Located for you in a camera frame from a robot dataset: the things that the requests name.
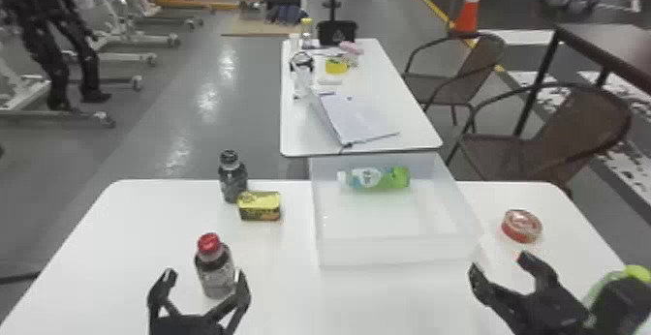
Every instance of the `traffic cone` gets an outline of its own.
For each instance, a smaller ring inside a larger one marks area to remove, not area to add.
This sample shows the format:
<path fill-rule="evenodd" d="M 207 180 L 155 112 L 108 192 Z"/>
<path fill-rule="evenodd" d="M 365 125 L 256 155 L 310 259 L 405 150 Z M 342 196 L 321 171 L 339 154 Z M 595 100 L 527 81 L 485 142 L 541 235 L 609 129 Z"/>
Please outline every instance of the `traffic cone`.
<path fill-rule="evenodd" d="M 459 17 L 454 21 L 454 30 L 457 32 L 477 32 L 477 13 L 480 9 L 480 0 L 465 0 Z"/>

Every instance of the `red bottle cap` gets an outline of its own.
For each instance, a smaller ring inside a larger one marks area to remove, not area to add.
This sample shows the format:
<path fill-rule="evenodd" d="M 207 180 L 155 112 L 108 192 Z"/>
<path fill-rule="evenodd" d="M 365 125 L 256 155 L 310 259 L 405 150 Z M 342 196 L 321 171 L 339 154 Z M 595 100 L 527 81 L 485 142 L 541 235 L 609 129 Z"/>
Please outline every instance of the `red bottle cap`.
<path fill-rule="evenodd" d="M 199 248 L 199 253 L 203 255 L 211 255 L 217 253 L 217 251 L 222 247 L 222 242 L 219 240 L 219 236 L 216 233 L 209 232 L 199 238 L 197 247 Z"/>
<path fill-rule="evenodd" d="M 502 231 L 518 243 L 533 243 L 543 232 L 543 223 L 529 211 L 509 210 L 504 215 Z"/>

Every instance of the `dark table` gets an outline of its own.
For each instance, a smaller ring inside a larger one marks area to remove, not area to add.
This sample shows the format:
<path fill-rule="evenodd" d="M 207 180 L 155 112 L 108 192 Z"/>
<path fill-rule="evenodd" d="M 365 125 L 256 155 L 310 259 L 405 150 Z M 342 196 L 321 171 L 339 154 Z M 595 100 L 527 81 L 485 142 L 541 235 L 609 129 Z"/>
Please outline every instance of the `dark table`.
<path fill-rule="evenodd" d="M 651 33 L 631 24 L 558 24 L 534 85 L 543 83 L 561 42 L 602 66 L 596 85 L 603 86 L 608 75 L 615 73 L 651 94 Z M 515 126 L 516 136 L 522 134 L 539 91 L 532 90 L 527 98 Z"/>

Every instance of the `black mannequin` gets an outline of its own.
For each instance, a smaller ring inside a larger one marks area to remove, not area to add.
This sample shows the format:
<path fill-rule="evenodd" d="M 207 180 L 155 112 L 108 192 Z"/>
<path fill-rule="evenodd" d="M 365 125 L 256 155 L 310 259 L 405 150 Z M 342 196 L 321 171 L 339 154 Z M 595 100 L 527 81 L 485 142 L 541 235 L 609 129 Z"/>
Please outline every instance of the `black mannequin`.
<path fill-rule="evenodd" d="M 73 45 L 81 65 L 83 80 L 79 86 L 85 103 L 103 103 L 110 94 L 100 91 L 99 56 L 88 44 L 86 37 L 95 38 L 79 15 L 74 0 L 39 0 L 41 5 L 48 5 L 46 14 L 49 21 Z"/>
<path fill-rule="evenodd" d="M 110 98 L 99 90 L 97 53 L 88 45 L 85 37 L 88 29 L 78 17 L 77 11 L 66 7 L 65 0 L 2 0 L 4 8 L 14 15 L 21 28 L 25 48 L 38 62 L 51 81 L 47 106 L 52 110 L 72 110 L 67 97 L 70 70 L 61 54 L 48 22 L 51 20 L 75 46 L 82 65 L 84 81 L 80 87 L 85 103 L 103 103 Z"/>

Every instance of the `paper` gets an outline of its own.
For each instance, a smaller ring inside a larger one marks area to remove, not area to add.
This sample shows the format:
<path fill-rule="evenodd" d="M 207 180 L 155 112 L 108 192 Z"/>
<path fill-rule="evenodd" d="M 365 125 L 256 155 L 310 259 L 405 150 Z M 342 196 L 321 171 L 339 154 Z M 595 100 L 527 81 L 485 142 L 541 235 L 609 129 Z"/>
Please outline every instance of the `paper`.
<path fill-rule="evenodd" d="M 313 107 L 322 121 L 334 131 L 341 145 L 399 134 L 388 119 L 369 104 L 334 91 L 315 91 L 311 95 Z"/>

